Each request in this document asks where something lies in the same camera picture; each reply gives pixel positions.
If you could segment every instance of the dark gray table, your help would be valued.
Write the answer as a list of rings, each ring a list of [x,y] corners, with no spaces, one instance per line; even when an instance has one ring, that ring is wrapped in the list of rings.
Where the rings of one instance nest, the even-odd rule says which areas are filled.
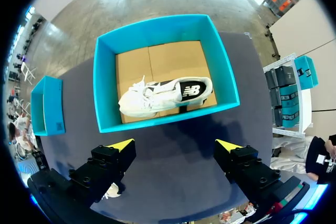
[[[63,74],[66,133],[42,137],[51,168],[62,175],[78,168],[97,145],[135,139],[137,157],[118,198],[92,205],[95,211],[139,223],[197,220],[235,207],[246,197],[230,185],[213,159],[216,138],[259,150],[271,158],[272,118],[266,79],[252,40],[220,33],[235,74],[240,106],[211,115],[143,129],[100,134],[93,103],[93,59]]]

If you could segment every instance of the turquoise box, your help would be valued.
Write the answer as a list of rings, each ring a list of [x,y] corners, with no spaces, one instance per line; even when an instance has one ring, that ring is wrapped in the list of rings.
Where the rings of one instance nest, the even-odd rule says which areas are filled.
[[[301,90],[311,89],[319,84],[314,62],[308,56],[301,56],[294,60],[299,75]]]
[[[44,76],[30,94],[31,124],[34,134],[65,133],[62,112],[62,80]]]
[[[116,54],[179,41],[200,41],[217,105],[199,110],[122,124],[118,105]],[[239,106],[237,85],[219,34],[207,15],[191,14],[148,19],[97,38],[93,63],[93,96],[101,133],[171,123]]]
[[[282,108],[282,125],[286,128],[294,127],[299,123],[299,105],[293,107]]]
[[[280,88],[280,100],[283,108],[293,107],[299,103],[298,87],[296,84]]]

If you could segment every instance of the floor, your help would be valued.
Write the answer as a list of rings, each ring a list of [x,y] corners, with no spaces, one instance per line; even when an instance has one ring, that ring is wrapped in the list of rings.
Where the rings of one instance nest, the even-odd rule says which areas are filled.
[[[275,61],[265,25],[277,20],[262,5],[263,0],[74,0],[52,23],[45,22],[27,54],[27,64],[36,67],[33,86],[21,83],[21,96],[30,92],[44,76],[58,77],[93,57],[96,38],[118,27],[140,20],[174,14],[208,14],[216,28],[248,32],[263,66]],[[197,223],[219,223],[210,217]]]

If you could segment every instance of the yellow tip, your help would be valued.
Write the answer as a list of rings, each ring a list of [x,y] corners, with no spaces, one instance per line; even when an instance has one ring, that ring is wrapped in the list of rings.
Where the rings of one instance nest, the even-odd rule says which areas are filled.
[[[116,144],[111,144],[111,145],[108,145],[107,147],[113,147],[113,148],[116,148],[119,150],[119,152],[124,149],[130,142],[134,141],[133,138],[131,139],[128,139],[128,140],[125,140],[125,141],[122,141],[122,142],[119,142],[119,143],[116,143]]]
[[[216,139],[217,142],[219,142],[228,152],[231,152],[231,150],[234,150],[235,148],[243,148],[242,146],[232,144],[229,142],[225,142],[223,140]]]

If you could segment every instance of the new balance logo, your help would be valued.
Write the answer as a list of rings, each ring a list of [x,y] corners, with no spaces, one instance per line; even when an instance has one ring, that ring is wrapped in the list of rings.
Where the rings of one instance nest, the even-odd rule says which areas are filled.
[[[200,90],[200,85],[195,85],[195,86],[187,86],[185,87],[184,91],[183,91],[183,94],[182,96],[183,97],[187,97],[188,95],[189,96],[192,96],[192,95],[197,95],[199,94],[199,90]]]

